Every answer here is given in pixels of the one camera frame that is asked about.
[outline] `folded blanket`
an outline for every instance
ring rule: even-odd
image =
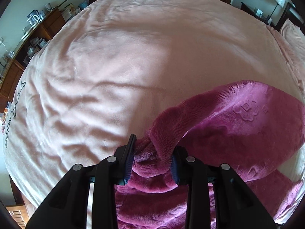
[[[170,173],[176,145],[205,164],[228,163],[280,216],[301,183],[276,168],[303,145],[304,113],[296,98],[255,81],[219,86],[167,109],[137,140],[131,179],[117,188],[119,227],[183,228],[187,186],[177,187]],[[215,227],[212,189],[210,203]]]

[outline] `headboard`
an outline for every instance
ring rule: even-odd
[[[275,29],[277,31],[280,31],[281,27],[283,26],[283,24],[287,19],[289,19],[294,25],[298,26],[301,29],[301,31],[305,34],[304,20],[299,15],[296,8],[289,2],[287,3],[287,6],[279,22],[276,24]]]

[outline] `silver screw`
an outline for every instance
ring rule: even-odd
[[[80,170],[81,169],[81,165],[80,164],[75,164],[74,166],[73,166],[73,170]]]
[[[107,158],[107,161],[108,161],[109,163],[113,163],[113,162],[116,161],[116,157],[115,157],[115,156],[110,156],[109,158]]]
[[[186,158],[186,160],[187,160],[187,162],[189,162],[189,163],[195,162],[195,158],[194,158],[193,156],[188,156],[188,157]]]
[[[230,169],[230,165],[228,165],[228,164],[222,164],[222,169],[224,169],[224,170],[229,170],[229,169]]]

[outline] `pillow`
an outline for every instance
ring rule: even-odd
[[[280,34],[284,36],[305,65],[305,36],[300,28],[287,19],[280,30]]]

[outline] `white lampshade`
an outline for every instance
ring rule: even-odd
[[[278,5],[280,5],[281,7],[284,7],[286,0],[275,0],[275,1]]]

